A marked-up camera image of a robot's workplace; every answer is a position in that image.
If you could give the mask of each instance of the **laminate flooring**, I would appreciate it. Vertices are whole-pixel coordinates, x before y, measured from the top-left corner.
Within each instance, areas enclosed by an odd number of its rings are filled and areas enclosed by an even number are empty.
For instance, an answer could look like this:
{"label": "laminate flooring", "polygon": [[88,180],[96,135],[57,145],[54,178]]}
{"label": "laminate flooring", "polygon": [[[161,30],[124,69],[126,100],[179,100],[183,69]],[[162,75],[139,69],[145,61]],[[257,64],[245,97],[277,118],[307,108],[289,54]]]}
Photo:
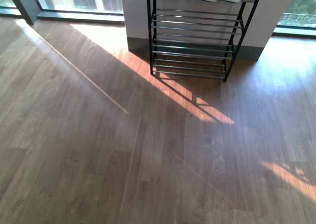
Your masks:
{"label": "laminate flooring", "polygon": [[0,224],[314,224],[315,49],[153,77],[122,26],[1,17]]}

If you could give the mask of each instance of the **white wall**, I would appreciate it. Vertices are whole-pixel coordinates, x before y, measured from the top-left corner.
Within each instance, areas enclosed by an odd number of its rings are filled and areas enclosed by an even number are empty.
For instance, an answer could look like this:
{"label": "white wall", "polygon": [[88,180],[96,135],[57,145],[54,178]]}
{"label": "white wall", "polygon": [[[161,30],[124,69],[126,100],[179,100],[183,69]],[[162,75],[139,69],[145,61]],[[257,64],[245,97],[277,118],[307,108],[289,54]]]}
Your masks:
{"label": "white wall", "polygon": [[[127,37],[148,38],[147,26],[147,0],[122,0]],[[234,12],[236,4],[219,1],[208,3],[201,0],[161,0],[164,7],[168,5],[182,6],[188,9],[209,9],[218,11],[225,9]],[[244,46],[265,47],[276,27],[280,17],[286,10],[291,0],[260,0],[252,19],[247,35],[243,41]],[[250,11],[251,4],[248,4],[247,11]]]}

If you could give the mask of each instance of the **baseboard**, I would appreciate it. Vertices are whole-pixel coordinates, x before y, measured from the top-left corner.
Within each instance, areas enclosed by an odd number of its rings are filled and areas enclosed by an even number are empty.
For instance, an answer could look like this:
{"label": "baseboard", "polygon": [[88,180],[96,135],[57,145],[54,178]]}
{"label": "baseboard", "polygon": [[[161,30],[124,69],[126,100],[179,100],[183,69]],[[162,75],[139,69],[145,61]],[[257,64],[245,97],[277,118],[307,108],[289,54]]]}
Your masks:
{"label": "baseboard", "polygon": [[149,41],[144,38],[127,38],[128,50],[132,53],[149,52]]}
{"label": "baseboard", "polygon": [[242,45],[239,49],[237,59],[258,61],[263,49],[263,47]]}
{"label": "baseboard", "polygon": [[[148,39],[128,37],[128,50],[132,53],[149,52]],[[263,47],[241,46],[237,59],[242,60],[259,60]]]}

